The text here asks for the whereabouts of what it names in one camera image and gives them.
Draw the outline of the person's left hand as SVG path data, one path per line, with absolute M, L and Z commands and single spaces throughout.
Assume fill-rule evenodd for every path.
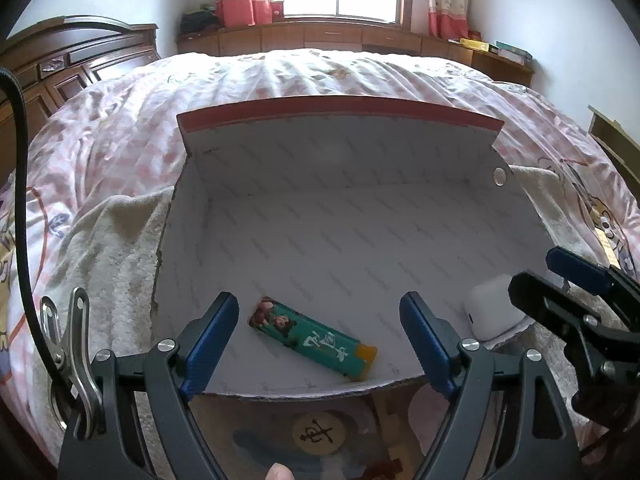
M 265 480 L 294 480 L 294 474 L 287 466 L 275 463 L 268 470 Z

